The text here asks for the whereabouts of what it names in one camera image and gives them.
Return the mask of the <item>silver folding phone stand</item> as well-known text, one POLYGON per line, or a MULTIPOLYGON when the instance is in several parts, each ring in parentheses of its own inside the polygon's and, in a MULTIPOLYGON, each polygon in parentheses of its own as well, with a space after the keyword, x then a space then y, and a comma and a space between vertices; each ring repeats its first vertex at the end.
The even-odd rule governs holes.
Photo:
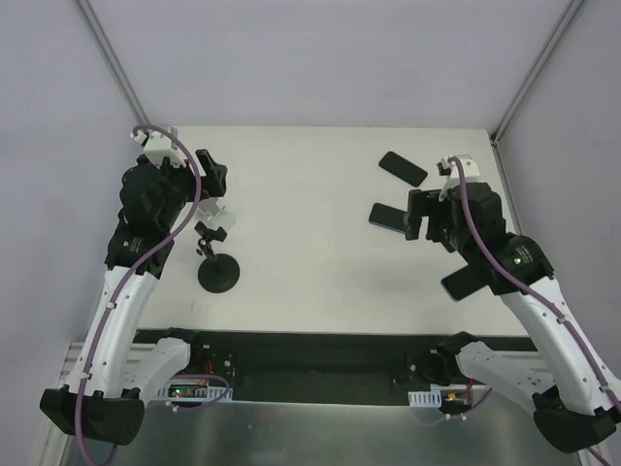
POLYGON ((202 200, 198 205, 196 217, 211 230, 222 228, 227 234, 237 222, 237 218, 227 209, 224 202, 216 198, 202 200))

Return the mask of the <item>black phone blue edge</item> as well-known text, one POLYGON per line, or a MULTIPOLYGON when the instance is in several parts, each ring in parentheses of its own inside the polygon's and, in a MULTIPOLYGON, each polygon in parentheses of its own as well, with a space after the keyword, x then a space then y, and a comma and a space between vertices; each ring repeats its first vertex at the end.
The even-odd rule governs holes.
POLYGON ((369 214, 371 225, 404 234, 406 212, 381 203, 374 203, 369 214))

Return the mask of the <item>black folding phone stand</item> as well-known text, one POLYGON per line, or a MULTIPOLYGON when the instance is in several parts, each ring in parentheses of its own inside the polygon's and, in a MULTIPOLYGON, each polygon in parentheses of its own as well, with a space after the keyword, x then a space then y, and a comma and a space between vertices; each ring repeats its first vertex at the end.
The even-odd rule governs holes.
POLYGON ((441 286, 455 302, 464 300, 487 286, 485 276, 467 265, 441 280, 441 286))

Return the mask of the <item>black round-base phone stand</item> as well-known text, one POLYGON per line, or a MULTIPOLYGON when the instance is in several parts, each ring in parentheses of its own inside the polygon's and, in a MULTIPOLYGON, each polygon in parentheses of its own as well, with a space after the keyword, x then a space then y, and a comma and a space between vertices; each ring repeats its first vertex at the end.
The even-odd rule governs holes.
POLYGON ((207 292, 219 294, 232 289, 241 276, 238 261, 226 253, 216 253, 212 242, 223 243, 228 234, 223 227, 209 228, 203 221, 198 221, 194 229, 200 236, 196 252, 204 260, 197 272, 199 285, 207 292))

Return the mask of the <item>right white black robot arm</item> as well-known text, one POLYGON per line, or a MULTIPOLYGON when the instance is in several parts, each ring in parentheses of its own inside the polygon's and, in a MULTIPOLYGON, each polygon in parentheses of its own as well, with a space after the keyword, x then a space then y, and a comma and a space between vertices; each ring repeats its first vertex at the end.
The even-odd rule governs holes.
POLYGON ((486 183, 452 187, 446 195, 413 189, 407 240, 418 239, 423 222, 427 240, 466 262, 442 279, 447 294, 461 301, 489 288, 518 318, 549 373, 538 376, 462 331, 415 359, 418 377, 442 386, 463 378, 484 383, 531 415, 544 439, 564 453, 611 436, 620 422, 620 381, 587 342, 540 246, 507 231, 500 196, 486 183))

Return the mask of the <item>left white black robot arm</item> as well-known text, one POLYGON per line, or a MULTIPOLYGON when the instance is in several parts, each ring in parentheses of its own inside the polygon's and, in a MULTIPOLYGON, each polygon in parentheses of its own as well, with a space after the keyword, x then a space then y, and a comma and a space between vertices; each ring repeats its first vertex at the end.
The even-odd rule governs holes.
POLYGON ((195 155, 205 173, 186 165, 152 164, 140 155, 122 176, 118 224, 108 243, 101 298, 79 360, 59 388, 43 392, 40 409, 63 433, 116 446, 138 434, 146 406, 176 372, 198 376, 205 355, 166 337, 138 366, 126 366, 135 331, 174 242, 170 234, 186 205, 221 197, 227 168, 205 149, 195 155))

